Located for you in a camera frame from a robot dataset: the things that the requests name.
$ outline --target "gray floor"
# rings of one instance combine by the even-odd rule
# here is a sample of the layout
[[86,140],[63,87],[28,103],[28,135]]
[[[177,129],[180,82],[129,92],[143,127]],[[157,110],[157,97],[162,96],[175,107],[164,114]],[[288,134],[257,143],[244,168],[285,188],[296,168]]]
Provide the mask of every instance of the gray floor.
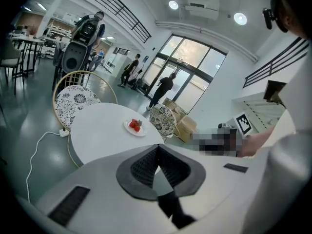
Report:
[[[146,106],[150,101],[139,92],[117,86],[118,80],[98,67],[96,71],[105,78],[116,93],[120,105],[131,108],[145,117],[149,116]],[[4,69],[0,69],[0,157],[7,165],[0,163],[13,190],[27,198],[26,177],[29,173],[29,159],[36,149],[36,143],[47,131],[58,133],[61,125],[52,108],[52,60],[42,59],[35,72],[25,79],[17,80],[17,94],[14,95],[13,81],[6,84]],[[166,143],[187,147],[180,139],[167,139]],[[75,152],[70,147],[74,160]],[[67,138],[46,135],[39,143],[38,153],[33,158],[33,171],[28,180],[30,199],[36,202],[42,194],[64,177],[76,170],[67,153]]]

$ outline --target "air conditioner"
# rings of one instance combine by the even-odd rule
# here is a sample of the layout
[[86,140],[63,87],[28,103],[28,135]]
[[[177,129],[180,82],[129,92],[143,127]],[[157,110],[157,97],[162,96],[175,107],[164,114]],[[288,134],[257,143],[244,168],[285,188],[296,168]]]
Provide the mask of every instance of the air conditioner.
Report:
[[187,0],[185,9],[193,16],[217,20],[219,16],[219,0]]

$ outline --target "column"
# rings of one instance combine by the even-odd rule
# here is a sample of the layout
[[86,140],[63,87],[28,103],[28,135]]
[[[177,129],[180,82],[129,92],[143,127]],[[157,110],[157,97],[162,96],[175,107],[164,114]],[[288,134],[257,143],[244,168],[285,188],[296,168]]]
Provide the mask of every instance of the column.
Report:
[[53,13],[56,11],[56,9],[59,7],[61,0],[54,0],[51,4],[50,8],[46,11],[44,17],[42,18],[42,21],[39,25],[38,31],[36,33],[36,37],[41,37],[43,35],[44,30],[48,26],[49,20],[53,16]]

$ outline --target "power adapter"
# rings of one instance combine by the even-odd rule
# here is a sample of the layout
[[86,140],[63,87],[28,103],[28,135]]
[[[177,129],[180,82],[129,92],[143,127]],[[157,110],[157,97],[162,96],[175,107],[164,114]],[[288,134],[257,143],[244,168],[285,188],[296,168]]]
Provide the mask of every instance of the power adapter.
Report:
[[66,137],[66,136],[68,136],[69,135],[69,132],[65,129],[61,129],[60,131],[59,131],[59,136],[61,136],[62,138],[64,138],[64,137]]

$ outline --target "desk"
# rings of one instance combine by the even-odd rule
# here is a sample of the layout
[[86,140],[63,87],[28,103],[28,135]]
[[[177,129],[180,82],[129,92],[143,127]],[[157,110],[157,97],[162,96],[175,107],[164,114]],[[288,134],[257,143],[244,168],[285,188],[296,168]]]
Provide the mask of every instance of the desk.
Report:
[[[24,51],[25,51],[26,45],[29,46],[29,52],[28,52],[28,58],[27,58],[27,69],[25,70],[26,75],[27,75],[28,72],[31,72],[31,71],[35,70],[37,45],[38,45],[38,43],[44,43],[44,41],[42,41],[40,39],[32,39],[32,38],[29,38],[29,37],[12,37],[12,40],[18,40],[19,41],[18,49],[20,49],[20,45],[21,45],[22,41],[25,42]],[[33,45],[33,43],[35,44],[33,68],[29,69],[30,51],[31,51],[31,46]]]
[[[148,130],[146,136],[134,136],[124,128],[123,122],[133,118],[142,121]],[[164,143],[148,119],[112,103],[92,104],[79,111],[72,124],[71,140],[83,164],[133,148]]]

